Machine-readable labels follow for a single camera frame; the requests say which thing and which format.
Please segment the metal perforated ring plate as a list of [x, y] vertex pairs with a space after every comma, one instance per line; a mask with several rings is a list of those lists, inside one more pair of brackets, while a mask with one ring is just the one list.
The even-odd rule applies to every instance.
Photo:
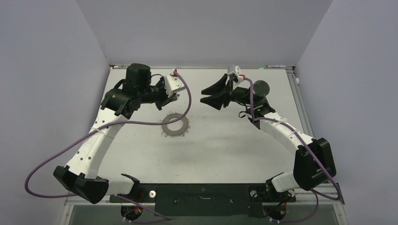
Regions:
[[185, 136], [190, 127], [190, 121], [180, 113], [171, 113], [162, 120], [162, 133], [165, 137]]

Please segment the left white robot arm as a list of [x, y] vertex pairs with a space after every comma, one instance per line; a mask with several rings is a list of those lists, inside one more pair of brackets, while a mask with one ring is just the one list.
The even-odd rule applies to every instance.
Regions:
[[155, 104], [161, 110], [185, 89], [176, 69], [161, 76], [155, 85], [151, 81], [151, 68], [133, 63], [127, 67], [125, 78], [105, 93], [88, 136], [66, 165], [54, 170], [54, 177], [68, 191], [93, 204], [107, 195], [122, 195], [129, 202], [139, 198], [138, 179], [125, 173], [103, 178], [99, 168], [117, 133], [142, 104]]

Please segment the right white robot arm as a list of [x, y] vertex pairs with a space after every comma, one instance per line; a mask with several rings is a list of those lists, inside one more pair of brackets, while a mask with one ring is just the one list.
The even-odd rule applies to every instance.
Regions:
[[253, 82], [244, 75], [224, 74], [218, 82], [202, 90], [200, 101], [216, 110], [227, 107], [231, 102], [245, 106], [244, 113], [249, 121], [294, 155], [292, 171], [267, 180], [265, 194], [268, 199], [276, 201], [284, 192], [296, 188], [313, 191], [326, 181], [330, 181], [340, 193], [333, 179], [337, 172], [330, 143], [324, 138], [306, 135], [288, 123], [270, 106], [267, 100], [269, 92], [269, 84], [263, 80]]

